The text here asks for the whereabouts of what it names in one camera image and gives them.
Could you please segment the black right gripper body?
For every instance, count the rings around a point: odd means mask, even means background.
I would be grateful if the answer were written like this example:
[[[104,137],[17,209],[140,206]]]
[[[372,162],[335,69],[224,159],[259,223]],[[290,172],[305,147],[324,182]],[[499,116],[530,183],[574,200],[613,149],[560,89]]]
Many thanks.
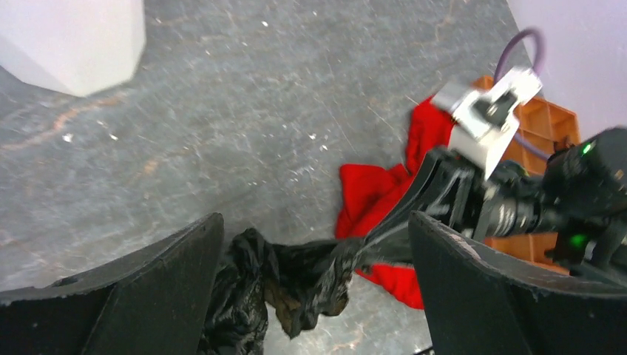
[[[418,211],[474,240],[544,231],[540,178],[512,160],[486,179],[469,160],[438,146],[425,155],[416,183]]]

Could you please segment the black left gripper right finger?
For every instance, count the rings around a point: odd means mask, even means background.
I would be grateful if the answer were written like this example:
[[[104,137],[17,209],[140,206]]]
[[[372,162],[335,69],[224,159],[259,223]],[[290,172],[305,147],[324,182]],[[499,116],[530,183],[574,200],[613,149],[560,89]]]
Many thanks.
[[[437,354],[624,354],[626,290],[503,254],[414,212],[409,241]]]

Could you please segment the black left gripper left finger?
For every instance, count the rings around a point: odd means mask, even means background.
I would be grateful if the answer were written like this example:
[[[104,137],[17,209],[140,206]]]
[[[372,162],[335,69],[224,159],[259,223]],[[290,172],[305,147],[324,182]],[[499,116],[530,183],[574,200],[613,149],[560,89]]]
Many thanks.
[[[43,288],[1,293],[3,354],[194,354],[224,240],[208,214]]]

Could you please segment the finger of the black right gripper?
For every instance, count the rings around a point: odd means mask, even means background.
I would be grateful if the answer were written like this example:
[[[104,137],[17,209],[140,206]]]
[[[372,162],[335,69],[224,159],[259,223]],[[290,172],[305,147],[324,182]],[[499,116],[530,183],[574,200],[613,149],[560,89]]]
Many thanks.
[[[408,234],[410,213],[424,208],[427,204],[425,196],[432,186],[433,178],[440,164],[441,155],[429,152],[425,156],[416,176],[411,180],[407,191],[384,217],[365,237],[362,249],[362,262],[368,265],[411,265],[412,252]]]

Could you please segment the black plastic trash bag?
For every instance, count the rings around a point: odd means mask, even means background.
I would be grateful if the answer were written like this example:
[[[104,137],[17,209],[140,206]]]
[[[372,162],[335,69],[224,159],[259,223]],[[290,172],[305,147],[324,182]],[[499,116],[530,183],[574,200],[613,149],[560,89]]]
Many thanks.
[[[219,262],[198,354],[263,354],[268,306],[291,339],[340,315],[356,269],[367,267],[360,238],[283,245],[255,228],[236,235]]]

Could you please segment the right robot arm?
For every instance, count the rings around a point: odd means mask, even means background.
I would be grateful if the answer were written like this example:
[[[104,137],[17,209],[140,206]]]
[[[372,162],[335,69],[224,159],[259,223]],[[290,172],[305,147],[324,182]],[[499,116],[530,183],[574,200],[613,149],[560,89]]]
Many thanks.
[[[542,175],[516,162],[490,177],[438,146],[365,244],[380,262],[410,262],[408,220],[426,214],[469,239],[557,236],[545,254],[576,276],[626,284],[626,128],[604,130],[552,154]]]

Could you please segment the white octagonal trash bin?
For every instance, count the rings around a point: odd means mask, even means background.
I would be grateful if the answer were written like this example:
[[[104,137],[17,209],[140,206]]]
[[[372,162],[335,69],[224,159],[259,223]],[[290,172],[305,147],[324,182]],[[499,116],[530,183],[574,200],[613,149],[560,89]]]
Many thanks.
[[[143,0],[2,1],[1,67],[75,97],[131,81],[146,46]]]

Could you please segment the red cloth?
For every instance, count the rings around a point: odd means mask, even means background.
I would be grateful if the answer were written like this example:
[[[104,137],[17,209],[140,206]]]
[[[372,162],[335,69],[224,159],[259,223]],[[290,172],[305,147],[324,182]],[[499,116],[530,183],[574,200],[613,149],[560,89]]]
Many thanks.
[[[427,152],[449,143],[453,128],[451,118],[436,109],[431,100],[428,97],[422,101],[411,114],[406,163],[389,169],[353,163],[339,168],[343,204],[336,222],[335,238],[363,237],[382,222],[409,189]],[[356,273],[381,286],[406,306],[424,309],[413,268],[379,264],[369,272],[358,270]]]

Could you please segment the orange compartment tray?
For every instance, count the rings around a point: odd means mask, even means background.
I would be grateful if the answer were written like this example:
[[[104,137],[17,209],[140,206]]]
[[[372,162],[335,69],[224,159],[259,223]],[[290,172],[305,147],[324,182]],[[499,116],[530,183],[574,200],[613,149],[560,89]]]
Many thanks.
[[[561,149],[570,143],[580,143],[576,114],[538,95],[516,108],[515,114],[520,121],[518,133],[543,153],[551,155],[556,147]],[[543,159],[515,141],[509,145],[503,159],[519,163],[532,175],[542,175],[546,169]],[[519,234],[507,238],[487,238],[485,244],[534,266],[567,275],[569,272],[565,268],[545,256],[545,251],[553,249],[556,241],[555,233]]]

